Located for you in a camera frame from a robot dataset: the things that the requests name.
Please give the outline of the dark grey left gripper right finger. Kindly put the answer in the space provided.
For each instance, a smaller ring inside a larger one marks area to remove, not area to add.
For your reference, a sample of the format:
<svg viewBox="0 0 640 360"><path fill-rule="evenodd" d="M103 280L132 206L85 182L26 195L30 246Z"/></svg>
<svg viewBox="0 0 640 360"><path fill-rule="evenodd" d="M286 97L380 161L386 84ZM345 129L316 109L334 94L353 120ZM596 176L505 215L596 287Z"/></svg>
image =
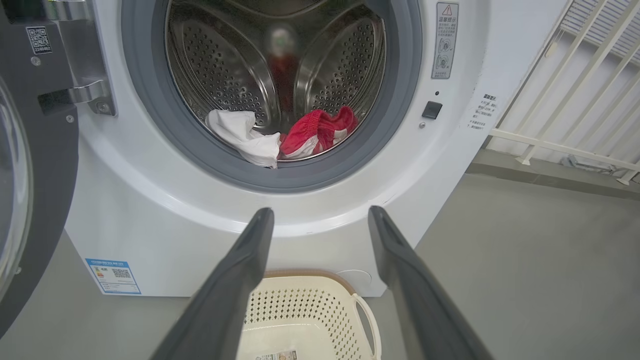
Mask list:
<svg viewBox="0 0 640 360"><path fill-rule="evenodd" d="M393 294L407 357L491 360L484 342L386 210L371 206L367 221L377 272Z"/></svg>

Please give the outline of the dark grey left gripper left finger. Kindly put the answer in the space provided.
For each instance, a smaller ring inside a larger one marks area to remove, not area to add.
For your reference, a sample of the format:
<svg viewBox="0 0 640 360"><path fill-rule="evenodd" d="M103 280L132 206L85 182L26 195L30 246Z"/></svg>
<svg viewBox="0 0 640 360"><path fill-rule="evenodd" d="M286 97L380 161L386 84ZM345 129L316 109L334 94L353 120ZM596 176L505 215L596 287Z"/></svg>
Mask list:
<svg viewBox="0 0 640 360"><path fill-rule="evenodd" d="M153 360L234 360L250 294L263 280L275 215L255 212L151 355Z"/></svg>

